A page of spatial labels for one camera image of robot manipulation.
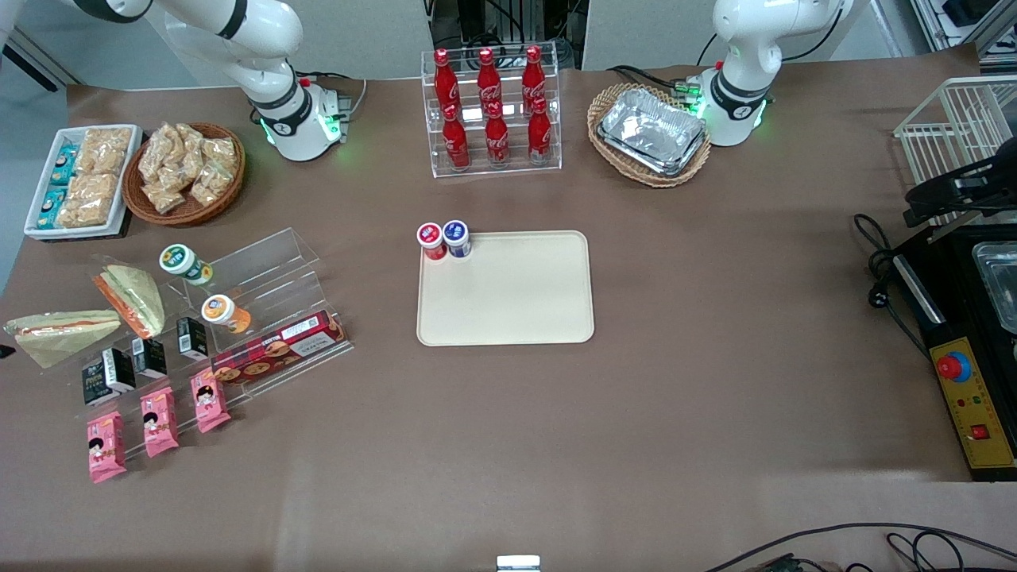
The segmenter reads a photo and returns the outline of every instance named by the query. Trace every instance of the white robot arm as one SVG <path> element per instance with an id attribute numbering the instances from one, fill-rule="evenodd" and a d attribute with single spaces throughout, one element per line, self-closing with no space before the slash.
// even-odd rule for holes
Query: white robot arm
<path id="1" fill-rule="evenodd" d="M 140 18 L 153 0 L 73 0 L 114 22 Z M 268 140 L 287 159 L 309 161 L 340 141 L 335 91 L 297 78 L 287 58 L 303 41 L 293 8 L 277 0 L 156 0 L 166 10 L 170 41 L 219 67 L 258 113 Z"/>
<path id="2" fill-rule="evenodd" d="M 717 0 L 713 25 L 728 44 L 723 66 L 703 72 L 703 119 L 710 140 L 729 147 L 745 140 L 763 111 L 763 101 L 783 54 L 779 38 L 812 34 L 833 25 L 853 0 Z"/>

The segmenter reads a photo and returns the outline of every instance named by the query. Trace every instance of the red emergency stop button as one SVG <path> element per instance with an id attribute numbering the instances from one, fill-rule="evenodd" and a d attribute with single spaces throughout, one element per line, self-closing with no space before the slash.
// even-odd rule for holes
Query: red emergency stop button
<path id="1" fill-rule="evenodd" d="M 948 380 L 963 383 L 971 378 L 971 362 L 963 353 L 951 351 L 936 360 L 936 371 Z"/>

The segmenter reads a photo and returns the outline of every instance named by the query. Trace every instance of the white sticker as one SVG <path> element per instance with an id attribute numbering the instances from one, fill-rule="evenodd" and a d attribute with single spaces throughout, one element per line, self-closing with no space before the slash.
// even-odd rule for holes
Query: white sticker
<path id="1" fill-rule="evenodd" d="M 335 343 L 336 340 L 330 338 L 327 334 L 324 332 L 318 332 L 309 338 L 295 342 L 290 346 L 290 349 L 293 350 L 293 353 L 296 353 L 301 357 L 307 357 L 315 351 L 319 351 L 320 349 L 326 348 Z"/>
<path id="2" fill-rule="evenodd" d="M 313 316 L 309 320 L 305 320 L 305 321 L 301 322 L 300 324 L 297 324 L 296 326 L 290 326 L 286 330 L 283 330 L 280 333 L 280 335 L 283 336 L 283 340 L 286 341 L 286 340 L 289 340 L 290 338 L 295 338 L 295 337 L 299 336 L 300 334 L 303 334 L 304 332 L 306 332 L 308 330 L 312 330 L 314 328 L 317 328 L 317 317 L 316 316 Z"/>

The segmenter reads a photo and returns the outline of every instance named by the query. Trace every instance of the wrapped sandwich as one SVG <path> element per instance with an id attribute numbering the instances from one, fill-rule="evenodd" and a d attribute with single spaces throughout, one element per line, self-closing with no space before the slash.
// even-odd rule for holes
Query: wrapped sandwich
<path id="1" fill-rule="evenodd" d="M 151 274 L 121 264 L 104 264 L 92 281 L 140 338 L 152 339 L 163 332 L 166 312 Z"/>
<path id="2" fill-rule="evenodd" d="M 4 331 L 14 337 L 37 363 L 50 367 L 83 350 L 120 328 L 111 309 L 55 311 L 11 320 Z"/>

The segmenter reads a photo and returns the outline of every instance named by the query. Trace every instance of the pink packet with cartoon girl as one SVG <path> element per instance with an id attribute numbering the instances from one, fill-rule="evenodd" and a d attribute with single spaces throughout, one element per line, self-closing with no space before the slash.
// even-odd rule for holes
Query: pink packet with cartoon girl
<path id="1" fill-rule="evenodd" d="M 173 388 L 163 388 L 141 398 L 141 422 L 144 423 L 144 450 L 148 457 L 179 447 L 177 412 Z"/>
<path id="2" fill-rule="evenodd" d="M 93 482 L 127 472 L 123 428 L 124 421 L 116 411 L 88 423 L 88 476 Z"/>
<path id="3" fill-rule="evenodd" d="M 191 378 L 191 395 L 194 396 L 197 428 L 201 433 L 207 433 L 230 419 L 230 414 L 226 411 L 223 386 L 212 373 L 212 367 Z"/>

